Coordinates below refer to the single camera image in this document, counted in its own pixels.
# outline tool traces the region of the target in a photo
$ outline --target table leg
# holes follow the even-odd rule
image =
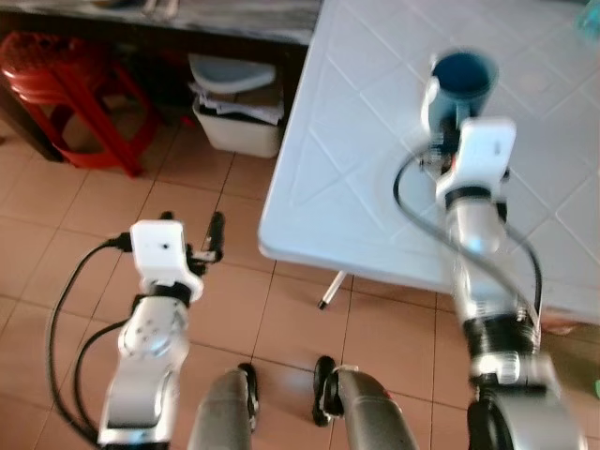
[[[333,282],[331,283],[331,286],[329,286],[329,288],[327,289],[327,292],[322,297],[322,300],[319,302],[319,305],[318,305],[319,309],[325,309],[325,308],[327,308],[327,305],[329,305],[331,303],[334,296],[338,292],[339,287],[341,286],[341,283],[344,282],[344,278],[346,277],[346,275],[348,275],[348,274],[342,270],[337,272],[337,275],[334,278]]]
[[[283,107],[284,126],[287,126],[292,112],[293,100],[300,83],[302,68],[307,56],[306,51],[285,52],[283,70]]]
[[[0,82],[0,117],[43,157],[49,161],[63,160],[27,110],[12,96],[4,80]]]

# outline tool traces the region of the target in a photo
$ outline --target tiled table surface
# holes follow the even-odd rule
[[[431,56],[473,47],[500,67],[484,114],[517,122],[508,218],[540,256],[544,301],[600,323],[600,45],[576,33],[580,11],[542,0],[324,2],[262,217],[264,253],[449,292],[447,255],[399,213],[391,186],[427,141]],[[430,178],[415,169],[404,190],[443,223]],[[530,293],[522,252],[505,266]]]

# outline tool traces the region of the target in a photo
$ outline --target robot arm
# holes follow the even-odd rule
[[[188,308],[203,292],[207,263],[220,260],[223,218],[213,218],[208,251],[193,254],[183,225],[165,217],[130,229],[142,295],[118,339],[120,359],[100,419],[98,443],[167,447],[173,435],[179,372],[189,343]]]
[[[437,182],[450,236],[488,261],[506,239],[496,203],[514,139],[507,119],[465,120],[451,168]],[[460,256],[453,297],[475,388],[468,412],[471,449],[586,448],[562,403],[552,362],[539,352],[537,311]]]

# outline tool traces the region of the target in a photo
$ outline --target white container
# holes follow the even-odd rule
[[[192,107],[211,145],[218,150],[272,158],[279,153],[281,130],[254,119],[231,119],[203,109],[196,98]]]

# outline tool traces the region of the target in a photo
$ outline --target green object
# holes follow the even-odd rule
[[[600,0],[590,0],[577,17],[576,27],[588,38],[600,39]]]

